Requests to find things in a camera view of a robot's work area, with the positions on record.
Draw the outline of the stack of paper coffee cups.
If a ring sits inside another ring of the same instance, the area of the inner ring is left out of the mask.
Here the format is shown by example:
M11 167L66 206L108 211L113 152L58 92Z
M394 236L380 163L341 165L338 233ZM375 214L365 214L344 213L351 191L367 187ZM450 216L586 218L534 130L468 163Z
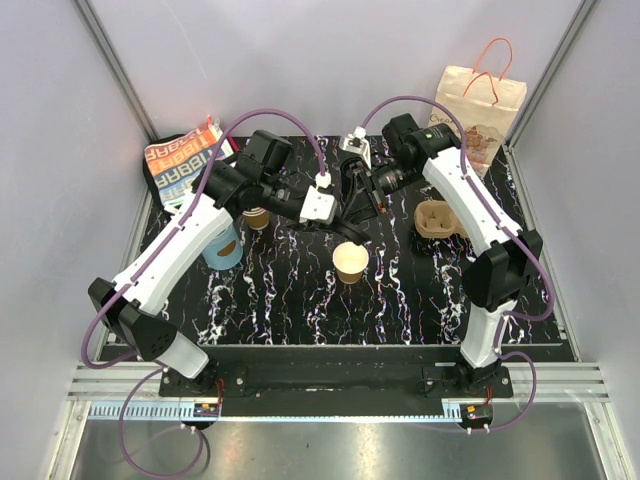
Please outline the stack of paper coffee cups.
M247 225L255 231L265 229L270 223L270 212L264 208L253 208L243 212Z

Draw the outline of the single brown paper cup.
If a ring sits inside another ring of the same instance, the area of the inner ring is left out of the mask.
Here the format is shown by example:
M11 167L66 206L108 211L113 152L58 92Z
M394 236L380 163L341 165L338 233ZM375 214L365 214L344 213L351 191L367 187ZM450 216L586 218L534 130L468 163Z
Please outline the single brown paper cup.
M358 282L369 262L369 254L362 245L343 242L332 254L333 265L338 278L347 285Z

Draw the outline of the beige paper takeout bag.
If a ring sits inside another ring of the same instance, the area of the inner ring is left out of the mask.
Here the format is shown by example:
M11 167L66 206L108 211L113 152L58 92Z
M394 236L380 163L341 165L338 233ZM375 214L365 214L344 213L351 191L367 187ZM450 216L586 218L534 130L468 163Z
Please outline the beige paper takeout bag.
M510 63L495 75L481 68L482 60L479 57L472 68L449 65L441 76L435 101L456 119L437 107L429 115L430 125L445 123L453 131L458 125L464 128L466 157L481 178L489 171L527 93L524 82L507 77Z

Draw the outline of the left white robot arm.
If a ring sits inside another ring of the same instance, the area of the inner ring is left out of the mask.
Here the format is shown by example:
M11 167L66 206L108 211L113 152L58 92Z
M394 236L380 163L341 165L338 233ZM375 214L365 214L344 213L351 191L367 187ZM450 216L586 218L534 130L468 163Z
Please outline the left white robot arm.
M257 130L246 147L230 156L215 144L205 166L192 178L183 202L152 243L113 280L97 278L88 293L97 320L128 344L135 356L181 375L196 396L215 386L210 357L161 316L166 299L198 257L213 269L228 270L242 259L235 221L266 210L298 224L329 222L335 200L327 195L331 176L321 168L313 184L295 191L281 169L291 144Z

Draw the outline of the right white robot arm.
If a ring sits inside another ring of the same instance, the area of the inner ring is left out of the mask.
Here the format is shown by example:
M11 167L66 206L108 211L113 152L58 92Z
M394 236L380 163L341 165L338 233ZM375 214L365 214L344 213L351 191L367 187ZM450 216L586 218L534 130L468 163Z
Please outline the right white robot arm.
M471 242L476 259L462 276L471 307L461 344L463 365L453 375L460 393L476 396L490 383L487 369L499 361L506 319L537 272L542 238L524 230L498 205L448 124L419 127L408 113L392 118L382 129L390 159L378 166L371 163L365 134L359 126L340 143L347 155L344 179L365 182L365 211L354 215L354 221L381 214L386 196L426 181L451 208Z

